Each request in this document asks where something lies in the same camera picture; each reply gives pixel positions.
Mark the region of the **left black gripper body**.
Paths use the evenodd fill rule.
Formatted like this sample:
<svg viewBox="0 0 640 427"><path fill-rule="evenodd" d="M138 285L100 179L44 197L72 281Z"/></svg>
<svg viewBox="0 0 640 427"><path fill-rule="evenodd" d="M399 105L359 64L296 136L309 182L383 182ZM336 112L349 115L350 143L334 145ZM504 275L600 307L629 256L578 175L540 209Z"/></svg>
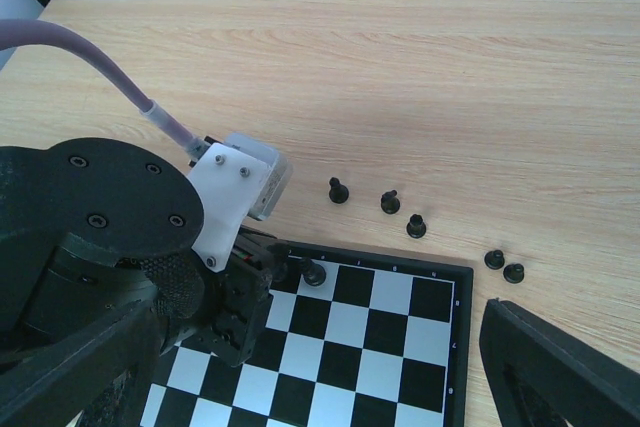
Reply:
<svg viewBox="0 0 640 427"><path fill-rule="evenodd" d="M151 301L163 350L198 337L228 365L245 363L286 246L243 221L225 269L209 270L193 250L204 210L188 173L103 138L3 147L1 334L49 345Z"/></svg>

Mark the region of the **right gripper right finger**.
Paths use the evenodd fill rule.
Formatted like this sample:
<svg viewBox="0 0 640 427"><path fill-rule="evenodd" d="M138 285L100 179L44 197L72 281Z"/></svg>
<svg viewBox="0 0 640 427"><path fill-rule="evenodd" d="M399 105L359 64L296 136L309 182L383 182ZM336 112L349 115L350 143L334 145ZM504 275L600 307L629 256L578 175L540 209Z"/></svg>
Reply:
<svg viewBox="0 0 640 427"><path fill-rule="evenodd" d="M479 345L503 426L639 424L637 372L513 302L487 302Z"/></svg>

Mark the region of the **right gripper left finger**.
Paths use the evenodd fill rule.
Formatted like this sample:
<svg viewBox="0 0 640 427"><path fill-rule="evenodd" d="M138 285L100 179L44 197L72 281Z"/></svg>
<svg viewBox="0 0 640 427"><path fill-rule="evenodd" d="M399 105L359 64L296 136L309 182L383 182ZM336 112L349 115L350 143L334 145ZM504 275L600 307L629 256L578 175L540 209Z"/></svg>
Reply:
<svg viewBox="0 0 640 427"><path fill-rule="evenodd" d="M162 347L151 301L115 308L49 345L1 334L3 426L138 426Z"/></svg>

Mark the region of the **black queen piece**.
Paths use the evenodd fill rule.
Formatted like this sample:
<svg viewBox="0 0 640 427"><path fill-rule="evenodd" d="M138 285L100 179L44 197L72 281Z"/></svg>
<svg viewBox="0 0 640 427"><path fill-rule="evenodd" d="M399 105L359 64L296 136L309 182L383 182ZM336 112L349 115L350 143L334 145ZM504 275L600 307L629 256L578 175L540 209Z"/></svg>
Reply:
<svg viewBox="0 0 640 427"><path fill-rule="evenodd" d="M324 267L310 258L301 258L299 270L304 282L311 287L319 287L326 280Z"/></svg>

